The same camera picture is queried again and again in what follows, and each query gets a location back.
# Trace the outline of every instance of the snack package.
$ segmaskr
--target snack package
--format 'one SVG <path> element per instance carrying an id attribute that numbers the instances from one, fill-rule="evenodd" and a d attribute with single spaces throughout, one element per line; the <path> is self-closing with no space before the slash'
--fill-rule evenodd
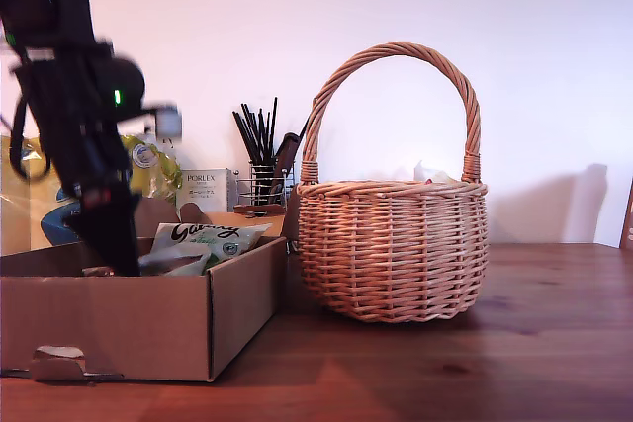
<path id="1" fill-rule="evenodd" d="M 160 224 L 151 252 L 138 263 L 144 276 L 200 276 L 207 269 L 252 249 L 271 224 L 227 227 Z"/>
<path id="2" fill-rule="evenodd" d="M 121 141 L 132 162 L 130 188 L 146 198 L 162 198 L 175 205 L 176 191 L 182 185 L 182 171 L 176 160 L 133 135 L 123 135 Z"/>

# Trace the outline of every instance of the cardboard box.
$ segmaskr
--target cardboard box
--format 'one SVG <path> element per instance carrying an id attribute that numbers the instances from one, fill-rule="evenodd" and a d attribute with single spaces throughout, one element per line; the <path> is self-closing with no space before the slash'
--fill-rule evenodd
<path id="1" fill-rule="evenodd" d="M 273 315 L 286 263 L 274 237 L 199 277 L 81 278 L 100 265 L 83 244 L 3 257 L 2 374 L 212 381 Z"/>
<path id="2" fill-rule="evenodd" d="M 9 160 L 10 137 L 2 136 L 0 165 L 0 255 L 31 249 L 29 184 L 18 177 Z"/>

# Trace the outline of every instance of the wooden tabletop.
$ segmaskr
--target wooden tabletop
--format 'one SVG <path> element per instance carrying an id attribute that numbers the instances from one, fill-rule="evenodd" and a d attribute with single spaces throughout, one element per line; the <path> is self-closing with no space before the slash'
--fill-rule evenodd
<path id="1" fill-rule="evenodd" d="M 364 324 L 286 308 L 213 384 L 0 380 L 2 422 L 633 421 L 633 253 L 492 249 L 449 321 Z"/>

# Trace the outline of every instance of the basket handle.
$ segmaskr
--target basket handle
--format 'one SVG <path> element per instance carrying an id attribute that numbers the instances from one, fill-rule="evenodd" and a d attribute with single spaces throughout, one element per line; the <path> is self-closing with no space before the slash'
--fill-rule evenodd
<path id="1" fill-rule="evenodd" d="M 345 64 L 336 70 L 315 97 L 313 110 L 308 119 L 308 130 L 306 132 L 306 145 L 304 147 L 301 173 L 302 185 L 318 183 L 318 133 L 320 132 L 320 124 L 323 120 L 325 108 L 327 104 L 329 104 L 332 95 L 336 92 L 341 83 L 361 66 L 380 58 L 396 55 L 411 56 L 432 64 L 455 85 L 464 100 L 464 106 L 466 108 L 467 139 L 462 181 L 469 183 L 481 182 L 479 158 L 481 125 L 479 103 L 477 102 L 477 97 L 475 96 L 475 91 L 471 83 L 453 63 L 434 49 L 427 48 L 421 44 L 393 42 L 379 44 L 352 56 Z"/>

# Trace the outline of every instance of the wicker basket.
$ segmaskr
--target wicker basket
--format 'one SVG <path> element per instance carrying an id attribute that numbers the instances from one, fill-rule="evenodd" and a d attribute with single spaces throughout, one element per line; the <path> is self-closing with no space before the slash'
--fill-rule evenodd
<path id="1" fill-rule="evenodd" d="M 458 89 L 468 138 L 462 181 L 318 182 L 318 133 L 340 84 L 376 59 L 427 61 Z M 477 298 L 488 261 L 480 181 L 480 116 L 466 77 L 433 49 L 387 43 L 356 54 L 316 96 L 308 123 L 300 196 L 299 252 L 304 281 L 334 311 L 364 321 L 448 319 Z"/>

